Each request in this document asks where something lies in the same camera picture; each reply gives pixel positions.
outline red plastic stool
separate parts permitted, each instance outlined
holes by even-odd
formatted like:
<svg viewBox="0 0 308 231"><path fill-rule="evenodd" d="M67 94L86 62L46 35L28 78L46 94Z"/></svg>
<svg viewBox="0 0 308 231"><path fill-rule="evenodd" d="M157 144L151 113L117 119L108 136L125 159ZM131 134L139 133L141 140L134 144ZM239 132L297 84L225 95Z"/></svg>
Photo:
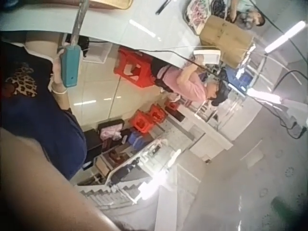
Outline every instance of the red plastic stool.
<svg viewBox="0 0 308 231"><path fill-rule="evenodd" d="M157 104L152 104L147 114L158 124L163 123L167 117L167 113Z"/></svg>
<svg viewBox="0 0 308 231"><path fill-rule="evenodd" d="M169 99L167 99L166 101L165 101L165 106L167 106L168 108L170 108L172 111L176 111L178 108L179 108L179 106L180 106L180 104L178 103L178 102L171 102Z"/></svg>
<svg viewBox="0 0 308 231"><path fill-rule="evenodd" d="M134 85L140 88L146 88L154 85L154 81L151 73L151 61L152 58L146 54L139 55L134 51L126 49L124 47L119 48L119 65L114 68L114 73L127 79ZM131 75L124 73L126 65L131 64L136 67L132 70Z"/></svg>
<svg viewBox="0 0 308 231"><path fill-rule="evenodd" d="M136 114L129 123L141 133L148 133L154 126L154 121L146 113L137 110Z"/></svg>

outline black cable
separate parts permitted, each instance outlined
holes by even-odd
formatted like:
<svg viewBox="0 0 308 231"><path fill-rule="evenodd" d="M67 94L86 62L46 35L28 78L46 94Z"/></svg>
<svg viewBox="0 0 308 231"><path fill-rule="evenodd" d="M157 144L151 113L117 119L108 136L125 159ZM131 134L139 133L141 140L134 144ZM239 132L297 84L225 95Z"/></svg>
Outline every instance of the black cable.
<svg viewBox="0 0 308 231"><path fill-rule="evenodd" d="M89 43L108 43L107 41L89 41Z"/></svg>
<svg viewBox="0 0 308 231"><path fill-rule="evenodd" d="M300 72L300 71L298 71L298 70L291 70L291 71L288 71L287 73L285 73L285 74L281 77L281 79L276 83L276 85L275 85L274 88L273 88L273 92L278 88L278 86L281 84L281 82L283 81L283 79L284 79L287 75L289 75L289 74L291 74L291 73L293 73L293 72L299 73L304 79L306 79L306 80L308 81L308 77L305 76L302 72Z"/></svg>
<svg viewBox="0 0 308 231"><path fill-rule="evenodd" d="M272 110L270 110L267 106L265 106L264 104L262 104L261 102L259 102L258 100L256 100L254 97L251 97L251 96L250 96L250 98L252 98L254 101L256 101L258 104L260 104L262 107L264 107L265 109L267 109L273 116L279 118L279 123L280 123L280 125L286 129L288 135L289 135L292 139L295 139L295 140L300 139L300 138L304 135L304 133L307 131L306 128L303 128L302 131L300 132L300 134L299 134L297 137L293 136L293 135L290 133L289 130L292 130L292 129L297 125L296 122L294 122L294 123L292 124L292 126L291 126L290 128L288 128L288 127L287 127L287 124L286 124L285 121L278 115L278 112L277 112L277 110L276 110L275 108L274 108L274 111L275 111L276 113L274 113L274 112L273 112Z"/></svg>
<svg viewBox="0 0 308 231"><path fill-rule="evenodd" d="M249 0L253 6L260 12L263 14L263 16L268 20L268 22L270 24L272 24L273 27L275 27L277 30L279 30L283 35L285 34L281 29L279 29L254 3L252 0ZM308 62L307 62L307 58L303 55L303 53L299 50L299 48L295 45L295 43L292 41L292 39L288 39L290 41L290 43L294 46L294 48L297 50L297 52L299 53L299 55L303 58L303 60L307 63L308 65Z"/></svg>
<svg viewBox="0 0 308 231"><path fill-rule="evenodd" d="M211 73L212 75L218 77L218 75L217 75L216 73L212 72L209 68L207 68L207 67L205 67L205 66L199 65L199 64L195 63L194 61L192 61L192 60L190 60L190 59L188 59L188 58L186 58L186 57L184 57L184 56L182 56L182 55L176 53L175 51L170 51L170 50L153 50L153 51L151 51L151 50L144 50L144 49L132 49L132 50L141 51L141 52L153 52L153 53L162 53L162 52L173 53L173 54L177 55L178 57L180 57L180 58L186 60L187 62L190 62L190 63L192 63L192 64L195 64L195 65L198 66L199 68L201 68L201 69L203 69L203 70L205 70L205 71Z"/></svg>

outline staircase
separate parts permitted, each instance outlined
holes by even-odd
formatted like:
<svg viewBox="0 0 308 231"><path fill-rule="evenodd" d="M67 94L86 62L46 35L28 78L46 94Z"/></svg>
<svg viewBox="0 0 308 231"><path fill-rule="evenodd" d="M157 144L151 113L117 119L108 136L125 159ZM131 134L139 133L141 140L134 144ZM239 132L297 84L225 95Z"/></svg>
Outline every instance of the staircase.
<svg viewBox="0 0 308 231"><path fill-rule="evenodd" d="M118 188L125 190L130 197L135 198L140 192L139 186L151 178L142 178L118 183ZM120 191L104 185L75 186L75 188L100 210L118 209L133 205L129 197Z"/></svg>

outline blue handheld device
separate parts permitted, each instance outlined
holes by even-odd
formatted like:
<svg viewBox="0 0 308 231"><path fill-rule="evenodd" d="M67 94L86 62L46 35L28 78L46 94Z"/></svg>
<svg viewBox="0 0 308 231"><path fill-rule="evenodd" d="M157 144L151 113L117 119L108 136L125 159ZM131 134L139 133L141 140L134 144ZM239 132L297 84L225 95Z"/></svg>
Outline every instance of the blue handheld device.
<svg viewBox="0 0 308 231"><path fill-rule="evenodd" d="M81 48L68 45L61 56L61 76L66 88L77 85Z"/></svg>
<svg viewBox="0 0 308 231"><path fill-rule="evenodd" d="M78 45L81 25L89 8L89 0L81 0L73 27L70 45L64 47L61 55L61 75L66 88L77 85L81 48Z"/></svg>

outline tray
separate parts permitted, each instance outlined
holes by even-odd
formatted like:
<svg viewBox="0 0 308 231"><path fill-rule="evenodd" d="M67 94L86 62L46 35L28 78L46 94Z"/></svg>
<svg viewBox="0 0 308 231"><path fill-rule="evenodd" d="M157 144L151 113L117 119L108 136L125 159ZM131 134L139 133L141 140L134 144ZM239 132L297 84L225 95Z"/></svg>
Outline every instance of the tray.
<svg viewBox="0 0 308 231"><path fill-rule="evenodd" d="M79 6L79 0L26 0L27 4L64 4ZM90 8L127 10L133 0L90 0Z"/></svg>

